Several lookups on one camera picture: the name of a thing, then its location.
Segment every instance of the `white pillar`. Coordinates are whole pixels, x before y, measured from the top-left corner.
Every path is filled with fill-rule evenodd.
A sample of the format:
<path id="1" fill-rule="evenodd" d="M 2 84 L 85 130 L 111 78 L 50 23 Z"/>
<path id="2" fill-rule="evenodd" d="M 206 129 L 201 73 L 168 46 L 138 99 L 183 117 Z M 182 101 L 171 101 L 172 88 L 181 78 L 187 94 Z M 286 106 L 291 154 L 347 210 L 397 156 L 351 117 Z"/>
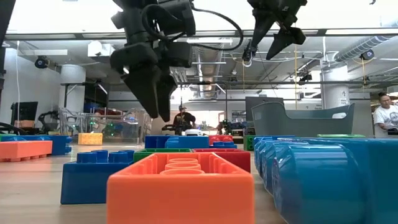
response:
<path id="1" fill-rule="evenodd" d="M 321 81 L 347 81 L 348 67 L 343 63 L 339 67 L 324 68 L 321 72 Z M 349 87 L 347 84 L 321 85 L 323 109 L 349 105 Z"/>
<path id="2" fill-rule="evenodd" d="M 61 83 L 83 83 L 86 81 L 86 69 L 79 65 L 62 65 Z M 68 87 L 70 93 L 67 95 L 67 108 L 74 112 L 83 112 L 85 103 L 85 87 L 74 85 Z M 65 86 L 61 86 L 59 107 L 64 107 Z"/>

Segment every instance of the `security camera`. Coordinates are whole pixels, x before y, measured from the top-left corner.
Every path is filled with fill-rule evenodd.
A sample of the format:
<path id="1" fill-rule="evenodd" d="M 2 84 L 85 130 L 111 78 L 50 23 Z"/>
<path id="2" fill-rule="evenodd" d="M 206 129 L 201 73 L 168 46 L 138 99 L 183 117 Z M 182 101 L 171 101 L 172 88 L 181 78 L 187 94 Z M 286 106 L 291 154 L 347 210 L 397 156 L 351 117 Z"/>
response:
<path id="1" fill-rule="evenodd" d="M 36 68 L 45 69 L 49 66 L 50 61 L 47 59 L 46 56 L 38 56 L 35 62 Z"/>

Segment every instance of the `ceiling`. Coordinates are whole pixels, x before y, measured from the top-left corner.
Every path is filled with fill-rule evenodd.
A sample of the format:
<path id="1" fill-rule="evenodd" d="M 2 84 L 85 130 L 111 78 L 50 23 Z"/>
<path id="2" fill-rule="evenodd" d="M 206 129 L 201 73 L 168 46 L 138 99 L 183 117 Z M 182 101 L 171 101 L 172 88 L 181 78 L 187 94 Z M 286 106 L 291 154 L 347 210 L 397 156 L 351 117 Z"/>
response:
<path id="1" fill-rule="evenodd" d="M 341 51 L 355 42 L 361 40 L 363 37 L 325 37 L 326 52 Z M 233 43 L 238 43 L 237 38 L 233 38 Z M 224 62 L 218 69 L 212 69 L 215 71 L 211 73 L 203 72 L 204 77 L 213 77 L 212 80 L 229 81 L 232 76 L 235 76 L 238 81 L 289 81 L 290 77 L 294 75 L 295 71 L 295 57 L 294 51 L 297 48 L 297 68 L 311 61 L 310 58 L 322 58 L 323 52 L 323 37 L 307 37 L 306 42 L 303 45 L 291 45 L 287 47 L 282 53 L 277 55 L 274 60 L 286 60 L 287 62 L 257 62 L 253 61 L 250 67 L 245 67 L 243 70 L 242 63 L 240 62 L 241 54 L 246 46 L 247 39 L 244 40 L 243 45 L 233 52 L 222 52 L 221 57 L 206 57 L 212 58 L 210 62 L 214 62 L 215 58 L 218 62 Z M 67 55 L 51 55 L 49 59 L 56 62 L 59 65 L 64 64 L 81 64 L 86 68 L 88 78 L 100 78 L 103 82 L 114 84 L 112 90 L 128 91 L 127 87 L 119 79 L 119 75 L 111 70 L 108 63 L 95 63 L 93 59 L 87 57 L 87 47 L 90 40 L 33 40 L 33 41 L 21 41 L 20 50 L 67 50 Z M 103 44 L 111 44 L 115 49 L 123 47 L 126 43 L 125 40 L 101 40 Z M 266 52 L 271 46 L 272 37 L 265 37 L 259 44 L 259 49 L 256 58 L 265 58 Z M 15 41 L 8 41 L 8 44 L 12 47 L 16 46 Z M 350 80 L 362 80 L 363 75 L 369 76 L 371 80 L 397 80 L 398 79 L 398 38 L 393 38 L 373 49 L 376 55 L 376 59 L 363 65 L 357 61 L 350 60 L 347 62 L 349 70 Z M 194 50 L 195 55 L 194 61 L 198 59 L 198 51 Z M 35 61 L 36 57 L 23 56 L 31 61 Z M 198 67 L 193 66 L 193 70 L 180 70 L 180 73 L 186 75 L 187 81 L 197 82 L 199 81 Z M 312 70 L 320 70 L 319 66 L 315 66 Z M 236 85 L 233 86 L 235 89 L 261 89 L 261 88 L 281 88 L 280 86 L 269 86 L 269 85 Z M 353 88 L 361 88 L 360 85 L 352 86 Z M 380 89 L 386 87 L 385 85 L 370 85 L 370 88 Z"/>

